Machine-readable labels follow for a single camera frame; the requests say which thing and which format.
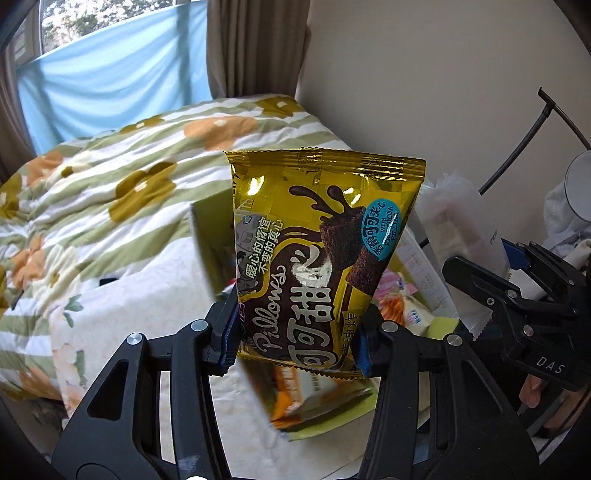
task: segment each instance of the pink package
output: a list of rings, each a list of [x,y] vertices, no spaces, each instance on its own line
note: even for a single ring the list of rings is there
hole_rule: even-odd
[[[374,293],[374,300],[380,301],[393,288],[395,288],[396,291],[398,291],[404,289],[405,286],[408,295],[414,295],[416,292],[418,292],[418,288],[415,287],[412,283],[406,283],[400,275],[394,273],[392,270],[387,268],[386,270],[384,270],[382,278],[379,279],[378,288],[376,288]]]

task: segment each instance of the black metal rod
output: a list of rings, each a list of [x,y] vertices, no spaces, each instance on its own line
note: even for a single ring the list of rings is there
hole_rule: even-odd
[[[577,138],[579,140],[581,140],[581,143],[583,144],[583,146],[587,150],[591,150],[591,144],[587,141],[587,139],[581,133],[581,130],[579,130],[577,128],[577,126],[566,115],[566,113],[564,113],[562,111],[562,109],[558,105],[556,105],[556,102],[553,101],[552,98],[550,98],[550,95],[548,95],[545,91],[543,91],[541,87],[538,90],[538,96],[543,101],[546,102],[546,105],[544,105],[544,109],[542,110],[542,113],[540,114],[538,119],[535,121],[534,125],[532,125],[532,127],[530,128],[530,131],[527,132],[527,134],[525,135],[523,140],[521,140],[521,142],[519,142],[519,145],[517,145],[517,147],[515,147],[515,149],[511,153],[511,155],[509,155],[509,157],[503,162],[503,165],[501,165],[498,168],[498,170],[496,172],[494,172],[493,175],[485,182],[485,184],[482,187],[480,187],[480,190],[478,190],[480,195],[483,195],[484,192],[486,192],[489,188],[491,188],[493,186],[493,184],[501,177],[501,175],[503,175],[507,171],[507,169],[517,159],[517,157],[519,157],[519,155],[521,155],[521,152],[523,152],[525,150],[525,148],[531,142],[531,140],[534,138],[534,136],[536,135],[538,130],[540,130],[541,126],[544,124],[546,119],[550,116],[550,114],[552,113],[552,110],[555,111],[558,115],[560,115],[560,118],[562,120],[564,120],[564,122],[570,127],[570,129],[577,136]],[[428,244],[429,244],[429,239],[426,238],[425,240],[420,242],[418,246],[420,246],[421,248],[425,248]]]
[[[542,113],[540,113],[540,116],[535,121],[534,125],[532,125],[532,127],[530,128],[530,131],[527,132],[527,134],[525,135],[523,140],[521,140],[521,142],[519,142],[519,145],[517,145],[515,147],[515,149],[511,153],[511,155],[509,155],[509,157],[503,162],[503,165],[501,165],[499,167],[499,169],[496,172],[494,172],[493,175],[485,182],[485,184],[482,187],[480,187],[480,190],[478,190],[478,193],[480,193],[481,195],[484,195],[484,193],[494,185],[494,183],[501,177],[501,175],[503,175],[507,171],[507,169],[509,169],[511,164],[515,160],[517,160],[517,157],[519,157],[519,155],[521,155],[521,152],[523,152],[525,150],[527,145],[534,138],[534,136],[536,135],[538,130],[541,128],[541,126],[544,125],[544,122],[550,116],[551,113],[552,113],[552,107],[546,103],[544,110],[542,110]]]
[[[584,137],[584,135],[581,133],[581,130],[579,130],[577,128],[577,126],[573,123],[573,121],[566,115],[566,113],[564,113],[562,111],[562,109],[556,105],[556,102],[552,100],[552,98],[550,98],[550,96],[542,90],[542,88],[540,87],[540,89],[538,90],[538,96],[546,102],[546,105],[551,104],[552,105],[552,110],[554,110],[557,114],[560,115],[560,118],[562,120],[565,121],[565,123],[570,127],[570,129],[573,131],[573,133],[575,135],[577,135],[577,138],[579,140],[581,140],[581,143],[584,145],[584,147],[587,150],[591,150],[591,144],[587,141],[587,139]]]

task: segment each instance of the brown curtain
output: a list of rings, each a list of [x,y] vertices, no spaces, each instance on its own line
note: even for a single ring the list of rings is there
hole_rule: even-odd
[[[14,46],[0,55],[0,181],[35,156],[18,96]]]
[[[209,0],[207,74],[214,98],[294,96],[310,0]]]

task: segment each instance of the chocolate pastry illustration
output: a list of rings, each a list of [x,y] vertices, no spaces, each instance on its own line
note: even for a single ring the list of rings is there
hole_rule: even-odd
[[[361,290],[367,295],[373,296],[378,288],[379,279],[382,278],[384,269],[388,266],[390,257],[379,260],[365,246],[361,248],[359,258],[353,268],[347,273],[345,280],[352,287]]]
[[[324,248],[335,270],[344,270],[355,263],[361,252],[361,222],[365,207],[349,206],[343,195],[343,190],[331,185],[326,190],[330,198],[343,206],[343,213],[335,212],[316,192],[301,185],[290,187],[290,193],[295,196],[308,197],[315,201],[314,210],[332,215],[320,217],[320,237]]]

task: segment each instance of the silver screw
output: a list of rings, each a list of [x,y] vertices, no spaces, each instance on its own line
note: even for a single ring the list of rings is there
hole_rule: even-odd
[[[398,324],[396,322],[383,322],[382,323],[382,330],[388,333],[394,333],[398,331]]]
[[[449,343],[451,346],[460,346],[463,343],[462,337],[452,333],[447,337],[447,343]]]
[[[195,332],[202,332],[202,331],[206,330],[207,327],[209,327],[209,324],[205,320],[195,320],[191,324],[191,330],[193,330]]]
[[[141,333],[132,333],[127,337],[127,343],[130,345],[137,345],[142,341],[142,334]]]

